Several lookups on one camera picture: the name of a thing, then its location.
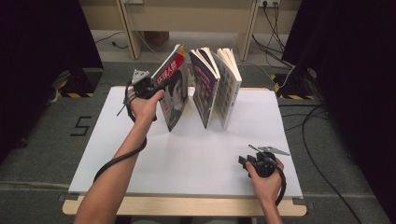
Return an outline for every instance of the gray carpet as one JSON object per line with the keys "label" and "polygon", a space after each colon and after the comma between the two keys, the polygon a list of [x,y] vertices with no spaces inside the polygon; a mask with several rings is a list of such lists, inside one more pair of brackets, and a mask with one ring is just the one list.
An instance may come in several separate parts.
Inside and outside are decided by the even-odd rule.
{"label": "gray carpet", "polygon": [[[10,151],[0,166],[0,224],[71,223],[62,212],[63,196],[72,181],[95,122],[111,86],[125,85],[134,69],[151,73],[158,63],[104,63],[105,70],[92,98],[60,98],[42,113],[26,136],[27,147]],[[287,70],[265,67],[269,74]],[[273,84],[256,65],[239,65],[243,87],[268,88]],[[304,126],[302,122],[319,100],[278,100],[290,151],[301,183],[308,213],[285,217],[285,223],[357,223],[346,204],[320,175],[344,196],[363,223],[389,223],[359,167],[347,149],[324,106]],[[80,117],[84,129],[75,128]]]}

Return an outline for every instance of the book cover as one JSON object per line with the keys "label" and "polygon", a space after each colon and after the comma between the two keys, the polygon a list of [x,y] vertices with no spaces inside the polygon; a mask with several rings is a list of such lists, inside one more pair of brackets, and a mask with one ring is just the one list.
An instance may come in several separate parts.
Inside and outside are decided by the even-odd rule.
{"label": "book cover", "polygon": [[188,75],[184,46],[178,44],[151,76],[154,86],[160,85],[165,78],[169,78],[169,84],[160,101],[169,132],[176,126],[188,100]]}
{"label": "book cover", "polygon": [[223,129],[227,129],[228,121],[233,113],[236,97],[242,84],[242,78],[231,49],[218,49],[217,53],[212,52],[212,55],[220,74],[215,108],[218,112],[221,126]]}
{"label": "book cover", "polygon": [[219,72],[208,48],[192,49],[189,54],[195,82],[192,100],[198,109],[204,127],[207,128],[218,92]]}

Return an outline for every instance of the finger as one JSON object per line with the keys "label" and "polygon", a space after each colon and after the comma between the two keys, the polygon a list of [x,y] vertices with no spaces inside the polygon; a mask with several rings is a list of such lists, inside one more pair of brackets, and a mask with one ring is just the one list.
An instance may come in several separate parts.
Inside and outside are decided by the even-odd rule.
{"label": "finger", "polygon": [[155,92],[155,94],[151,97],[151,99],[157,102],[163,98],[164,93],[165,93],[164,90],[159,90]]}
{"label": "finger", "polygon": [[280,161],[278,158],[276,158],[276,165],[277,167],[279,167],[281,170],[283,170],[283,168],[285,167],[282,163],[282,161]]}
{"label": "finger", "polygon": [[254,166],[250,163],[250,161],[247,161],[245,163],[246,167],[247,167],[247,171],[250,174],[251,178],[257,178],[259,177],[259,175],[256,172],[256,169],[254,169]]}
{"label": "finger", "polygon": [[133,92],[133,91],[134,91],[134,87],[130,87],[130,88],[128,89],[128,94],[131,93],[131,92]]}

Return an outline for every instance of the black curtain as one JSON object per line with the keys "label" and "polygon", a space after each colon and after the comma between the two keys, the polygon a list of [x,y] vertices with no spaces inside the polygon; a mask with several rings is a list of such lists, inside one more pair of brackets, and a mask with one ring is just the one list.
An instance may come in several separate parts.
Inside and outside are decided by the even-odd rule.
{"label": "black curtain", "polygon": [[[329,2],[303,0],[284,59],[317,71],[350,155],[395,223],[396,1]],[[322,13],[332,14],[330,25],[321,25]],[[326,35],[310,38],[318,32]]]}
{"label": "black curtain", "polygon": [[63,71],[103,68],[78,0],[0,3],[0,162]]}

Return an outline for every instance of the black cable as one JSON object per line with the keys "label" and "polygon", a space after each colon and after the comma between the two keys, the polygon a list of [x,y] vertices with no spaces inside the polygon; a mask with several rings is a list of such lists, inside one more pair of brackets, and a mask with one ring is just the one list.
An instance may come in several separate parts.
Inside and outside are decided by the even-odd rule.
{"label": "black cable", "polygon": [[[312,119],[313,117],[316,117],[317,114],[312,115],[309,119]],[[297,128],[297,127],[300,127],[300,126],[302,126],[303,124],[304,124],[304,123],[297,124],[297,125],[295,125],[295,126],[293,126],[293,127],[291,127],[291,128],[285,129],[285,132],[286,132],[286,131],[290,131],[291,129],[295,129],[295,128]]]}
{"label": "black cable", "polygon": [[[134,122],[134,121],[135,121],[135,117],[134,117],[134,114],[133,114],[132,109],[131,109],[131,101],[132,101],[134,98],[136,98],[136,96],[134,96],[131,100],[128,98],[128,90],[129,90],[129,86],[130,86],[131,84],[132,84],[132,80],[129,80],[128,83],[127,83],[126,86],[125,86],[125,93],[124,93],[124,94],[125,94],[125,98],[124,98],[124,100],[123,100],[123,104],[124,104],[124,106],[127,107],[128,116],[129,116],[129,117],[131,118],[131,120]],[[123,161],[123,160],[125,160],[125,159],[128,159],[128,158],[132,157],[133,155],[135,155],[135,154],[139,153],[140,151],[142,151],[142,150],[146,147],[147,142],[148,142],[148,139],[147,139],[147,137],[146,137],[145,140],[143,141],[142,145],[141,145],[140,147],[138,147],[137,149],[135,149],[135,150],[133,150],[133,151],[131,151],[131,152],[128,152],[128,153],[126,153],[126,154],[124,154],[124,155],[121,155],[121,156],[119,156],[119,157],[117,157],[117,158],[114,158],[114,159],[111,160],[111,161],[108,161],[108,162],[107,162],[105,165],[103,165],[102,168],[100,168],[100,170],[96,173],[95,178],[93,179],[93,182],[95,182],[96,179],[97,179],[105,170],[107,170],[110,166],[116,164],[117,162],[120,162],[120,161]]]}
{"label": "black cable", "polygon": [[114,158],[114,159],[111,160],[111,161],[108,161],[108,162],[107,162],[104,166],[102,166],[102,168],[100,168],[100,170],[96,173],[96,176],[95,176],[95,178],[93,179],[93,182],[95,182],[96,179],[97,179],[105,170],[107,170],[110,166],[116,164],[117,162],[120,162],[120,161],[123,161],[123,160],[125,160],[125,159],[128,159],[128,158],[132,157],[133,155],[135,155],[135,154],[139,153],[140,151],[142,151],[142,150],[146,147],[147,142],[148,142],[148,139],[147,139],[147,137],[146,137],[145,140],[143,141],[142,145],[141,145],[140,147],[138,147],[137,149],[135,149],[135,150],[133,150],[133,151],[131,151],[131,152],[128,152],[128,153],[126,153],[126,154],[124,154],[124,155],[122,155],[122,156],[119,156],[119,157],[117,157],[117,158]]}
{"label": "black cable", "polygon": [[286,191],[286,177],[285,174],[283,173],[282,169],[280,169],[278,166],[275,166],[275,168],[277,169],[277,171],[279,172],[280,178],[282,179],[282,186],[280,188],[280,192],[276,198],[275,204],[276,206],[278,206],[280,204],[280,202],[283,199],[283,196],[285,195],[285,191]]}
{"label": "black cable", "polygon": [[116,42],[111,42],[111,44],[114,46],[114,47],[117,47],[117,48],[119,48],[119,49],[126,49],[126,48],[128,48],[128,45],[127,46],[125,46],[125,47],[120,47],[118,44],[116,44]]}
{"label": "black cable", "polygon": [[319,105],[279,105],[279,107],[281,106],[319,106]]}
{"label": "black cable", "polygon": [[306,153],[309,156],[309,159],[312,161],[312,163],[314,164],[315,168],[318,170],[319,174],[323,177],[323,179],[329,184],[329,186],[334,190],[334,192],[338,195],[338,197],[344,202],[344,204],[346,205],[346,207],[349,209],[349,211],[352,213],[352,215],[356,218],[356,220],[358,221],[358,223],[361,223],[361,220],[359,219],[359,217],[356,215],[355,211],[353,211],[352,207],[349,205],[349,203],[345,200],[345,198],[341,195],[341,193],[335,188],[335,186],[330,182],[329,179],[327,179],[327,177],[320,171],[320,169],[318,168],[318,165],[315,163],[311,152],[309,151],[308,148],[308,144],[306,143],[305,140],[305,124],[306,122],[309,120],[309,117],[311,116],[312,113],[314,113],[315,110],[317,110],[319,107],[321,107],[321,105],[316,106],[315,108],[313,108],[311,110],[311,112],[309,112],[309,114],[305,117],[304,121],[303,121],[303,128],[302,128],[302,134],[303,134],[303,142],[304,142],[304,147],[306,150]]}
{"label": "black cable", "polygon": [[121,34],[121,33],[125,33],[125,31],[119,31],[119,32],[116,32],[116,33],[114,33],[114,34],[108,36],[108,37],[105,37],[105,38],[102,38],[102,39],[98,39],[98,40],[95,41],[95,44],[98,43],[98,42],[100,42],[100,41],[102,41],[102,40],[109,39],[109,38],[110,38],[111,36],[113,36],[113,35],[117,35],[117,34]]}
{"label": "black cable", "polygon": [[275,68],[288,69],[288,70],[290,70],[290,68],[292,68],[292,66],[291,66],[290,64],[285,63],[284,61],[282,61],[281,59],[279,59],[278,57],[276,57],[275,54],[273,54],[272,52],[270,52],[270,51],[267,49],[267,47],[265,47],[263,44],[261,44],[261,43],[256,39],[256,37],[255,37],[254,35],[252,35],[251,37],[253,38],[253,40],[256,42],[256,44],[259,46],[259,48],[260,48],[262,51],[264,51],[266,54],[269,54],[271,57],[273,57],[275,60],[279,61],[280,63],[285,64],[288,68],[273,66],[273,65],[271,65],[271,64],[268,62],[268,60],[267,60],[268,64],[270,64],[271,66],[273,66],[273,67],[275,67]]}
{"label": "black cable", "polygon": [[[325,111],[322,112],[318,112],[315,115],[312,115],[313,118],[317,118],[317,119],[328,119],[328,118],[323,118],[321,116],[318,116],[318,114],[322,114],[322,113],[326,113]],[[282,115],[282,118],[287,118],[287,117],[292,117],[292,116],[306,116],[306,114],[290,114],[290,115]]]}
{"label": "black cable", "polygon": [[274,37],[274,39],[275,39],[275,41],[279,44],[279,46],[283,46],[283,43],[282,43],[282,41],[280,40],[280,38],[279,38],[279,34],[278,34],[278,32],[277,32],[277,19],[278,19],[278,11],[277,11],[277,9],[276,9],[276,7],[275,7],[275,25],[273,26],[273,24],[271,23],[271,21],[270,21],[270,18],[268,17],[268,15],[267,15],[267,12],[265,11],[265,7],[263,8],[263,10],[264,10],[264,15],[265,15],[265,18],[268,20],[268,23],[270,24],[270,27],[271,27],[271,30],[272,30],[272,34],[271,34],[271,38],[273,37],[273,36],[275,36]]}

